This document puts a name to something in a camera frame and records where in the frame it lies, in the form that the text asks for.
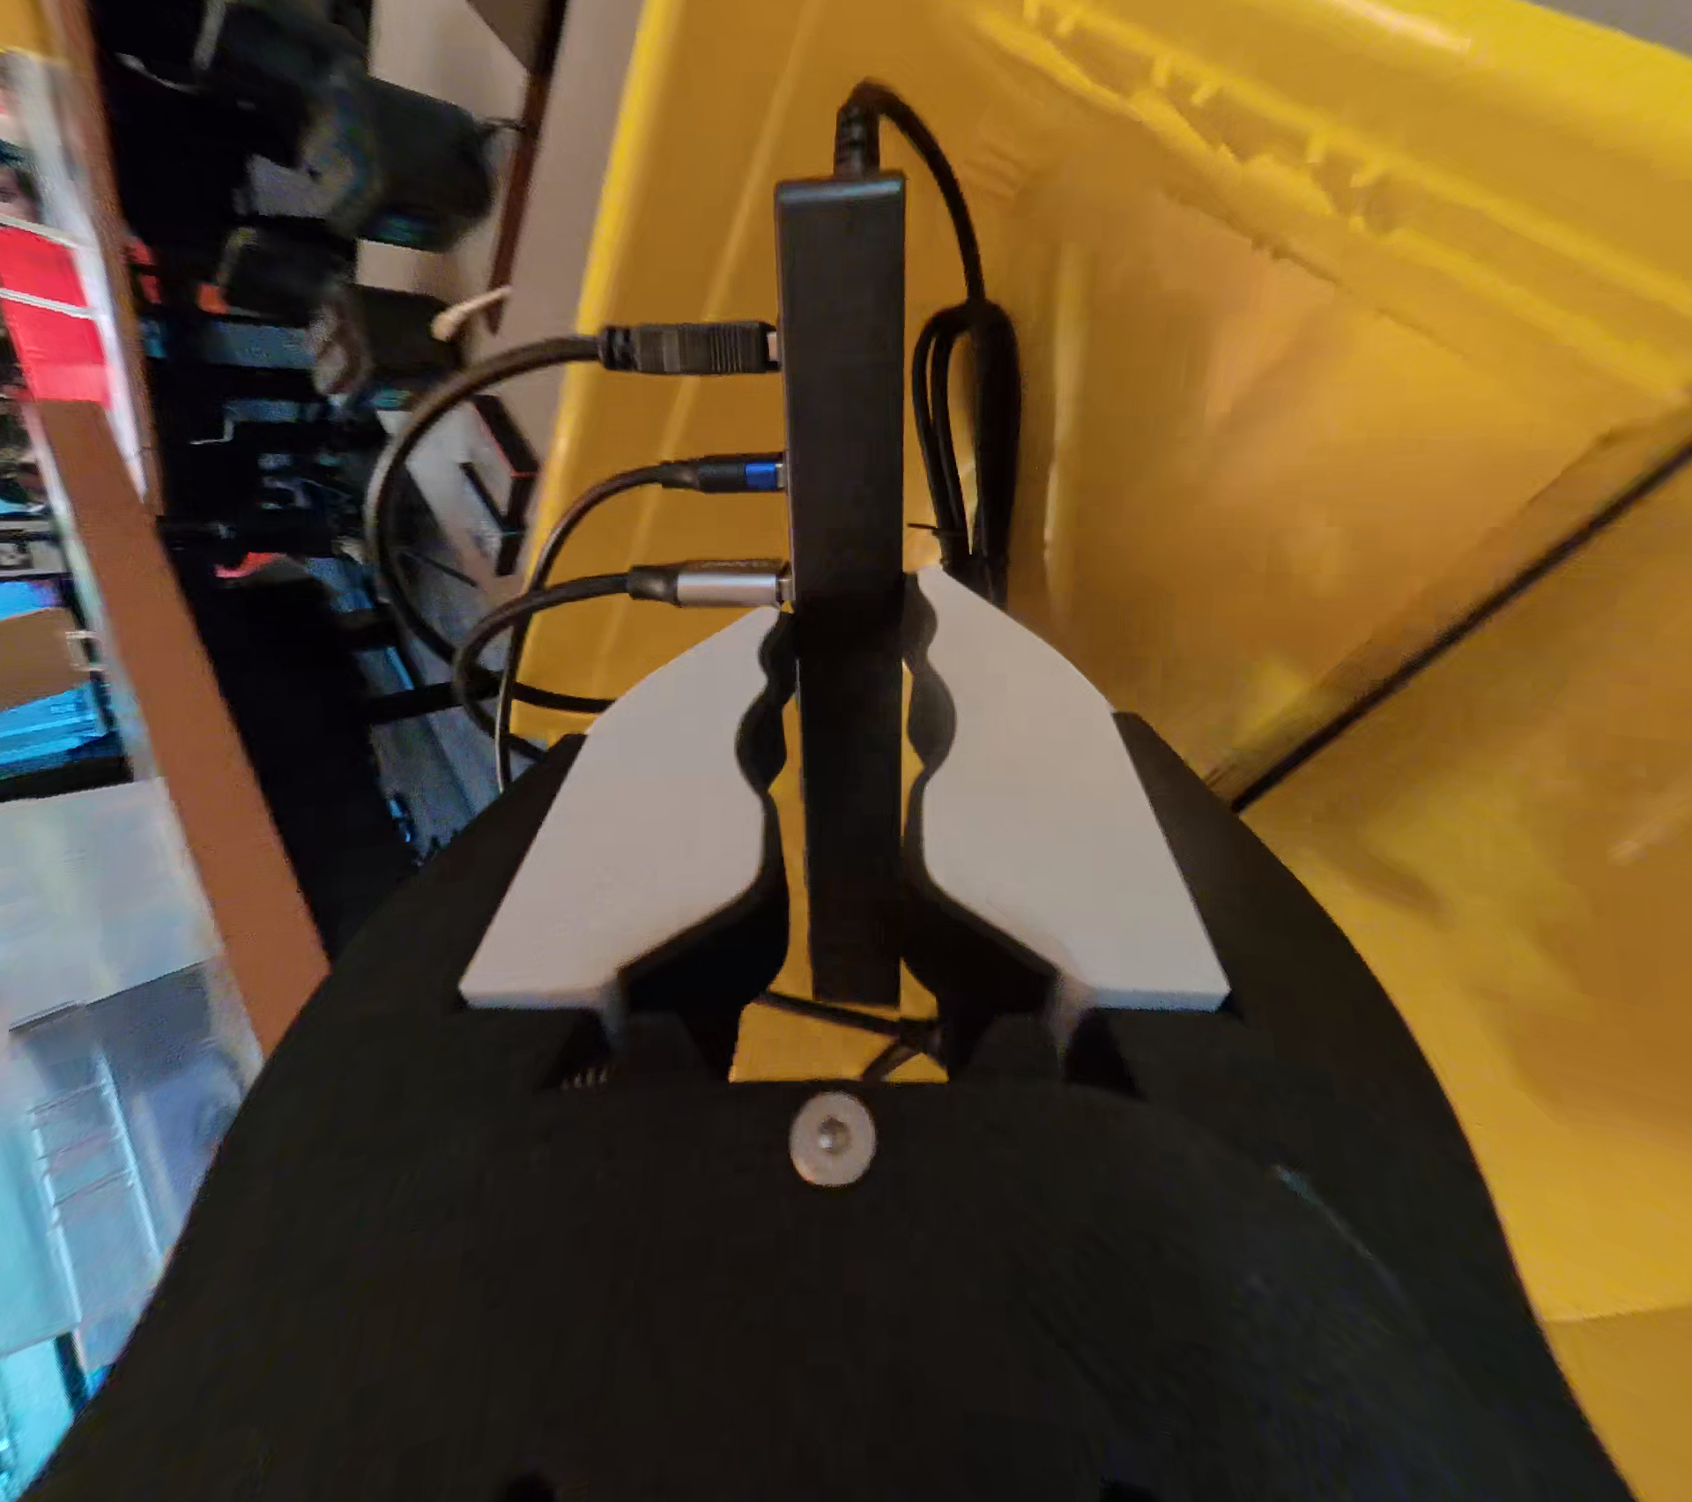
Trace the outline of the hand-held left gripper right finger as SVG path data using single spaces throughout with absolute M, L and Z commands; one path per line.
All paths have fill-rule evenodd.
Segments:
M 1094 1012 L 1217 1012 L 1230 983 L 1109 702 L 932 565 L 910 577 L 908 964 L 962 1052 L 1002 1014 L 1065 1052 Z

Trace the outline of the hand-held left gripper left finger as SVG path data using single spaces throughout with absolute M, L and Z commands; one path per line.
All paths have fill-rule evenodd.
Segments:
M 459 975 L 472 1012 L 579 1012 L 622 1047 L 677 1021 L 731 1072 L 790 944 L 770 786 L 789 620 L 758 606 L 624 693 L 582 743 Z

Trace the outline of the black usb hub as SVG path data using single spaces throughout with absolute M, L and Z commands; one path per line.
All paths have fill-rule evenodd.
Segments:
M 905 178 L 774 194 L 812 983 L 901 996 Z

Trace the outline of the yellow plastic bin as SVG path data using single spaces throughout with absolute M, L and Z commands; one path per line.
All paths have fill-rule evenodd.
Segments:
M 1022 340 L 1012 606 L 1357 943 L 1688 1496 L 1688 50 L 1529 0 L 575 0 L 507 328 L 754 314 L 860 78 Z

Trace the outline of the black charger box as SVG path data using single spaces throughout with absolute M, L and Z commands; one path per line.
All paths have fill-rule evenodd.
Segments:
M 242 344 L 277 350 L 338 407 L 407 409 L 464 362 L 432 331 L 442 301 L 361 282 L 349 243 L 304 218 L 234 227 L 200 304 L 212 301 Z
M 321 223 L 341 241 L 451 253 L 494 206 L 505 131 L 505 119 L 342 65 L 313 91 L 298 155 L 281 167 L 297 183 L 249 176 L 235 212 L 242 220 Z

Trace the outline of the red plastic bin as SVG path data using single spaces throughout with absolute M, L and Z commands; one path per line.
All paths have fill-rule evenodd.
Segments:
M 111 404 L 108 354 L 70 243 L 4 218 L 1 312 L 30 398 Z

